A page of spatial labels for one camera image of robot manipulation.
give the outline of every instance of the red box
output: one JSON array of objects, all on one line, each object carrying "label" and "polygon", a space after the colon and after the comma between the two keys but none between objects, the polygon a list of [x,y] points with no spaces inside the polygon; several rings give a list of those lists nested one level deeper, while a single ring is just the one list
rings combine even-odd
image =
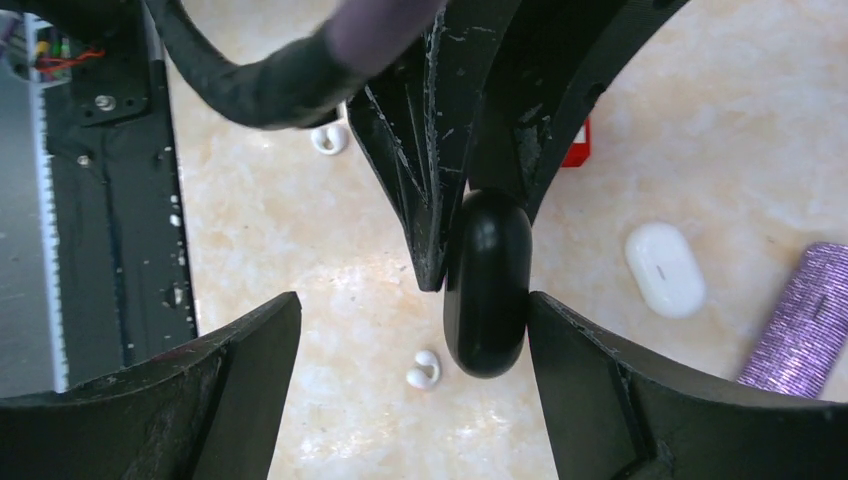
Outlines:
[{"label": "red box", "polygon": [[580,132],[577,133],[577,137],[574,139],[574,143],[571,144],[571,148],[568,150],[568,154],[565,156],[565,160],[562,162],[563,168],[576,168],[580,165],[586,163],[586,160],[589,160],[589,156],[592,154],[592,129],[589,126],[589,119],[586,119],[586,123],[583,124],[583,127],[580,129]]}]

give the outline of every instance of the white oval object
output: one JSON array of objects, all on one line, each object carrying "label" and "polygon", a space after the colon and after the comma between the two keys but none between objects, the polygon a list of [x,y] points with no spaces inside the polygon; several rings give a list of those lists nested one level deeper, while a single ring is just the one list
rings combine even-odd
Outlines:
[{"label": "white oval object", "polygon": [[338,155],[347,147],[347,130],[338,124],[316,128],[310,135],[312,146],[324,155]]},{"label": "white oval object", "polygon": [[651,310],[667,318],[685,318],[704,304],[704,276],[689,243],[674,226],[642,225],[627,238],[625,254]]},{"label": "white oval object", "polygon": [[[406,383],[419,390],[429,390],[439,383],[439,379],[442,378],[442,367],[435,353],[421,350],[415,354],[415,363],[418,367],[406,372]],[[424,368],[432,369],[432,373],[428,375]]]}]

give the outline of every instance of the glossy black cylinder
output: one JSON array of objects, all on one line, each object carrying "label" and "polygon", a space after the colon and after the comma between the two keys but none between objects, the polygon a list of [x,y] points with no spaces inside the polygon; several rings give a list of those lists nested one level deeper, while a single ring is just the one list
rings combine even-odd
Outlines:
[{"label": "glossy black cylinder", "polygon": [[465,198],[448,245],[444,326],[469,375],[501,375],[521,354],[532,255],[530,221],[512,197],[481,190]]}]

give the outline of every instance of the purple glitter object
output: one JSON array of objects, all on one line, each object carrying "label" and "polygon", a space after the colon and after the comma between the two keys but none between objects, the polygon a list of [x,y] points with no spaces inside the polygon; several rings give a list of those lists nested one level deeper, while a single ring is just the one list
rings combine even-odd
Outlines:
[{"label": "purple glitter object", "polygon": [[816,398],[848,337],[848,246],[807,248],[738,382]]}]

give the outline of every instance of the metal screw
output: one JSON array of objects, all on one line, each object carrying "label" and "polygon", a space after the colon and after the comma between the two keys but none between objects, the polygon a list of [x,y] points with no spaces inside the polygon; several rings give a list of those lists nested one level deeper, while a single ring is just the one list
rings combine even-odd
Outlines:
[{"label": "metal screw", "polygon": [[109,95],[98,95],[97,98],[94,99],[94,104],[97,105],[97,108],[100,110],[109,112],[115,109],[115,97]]}]

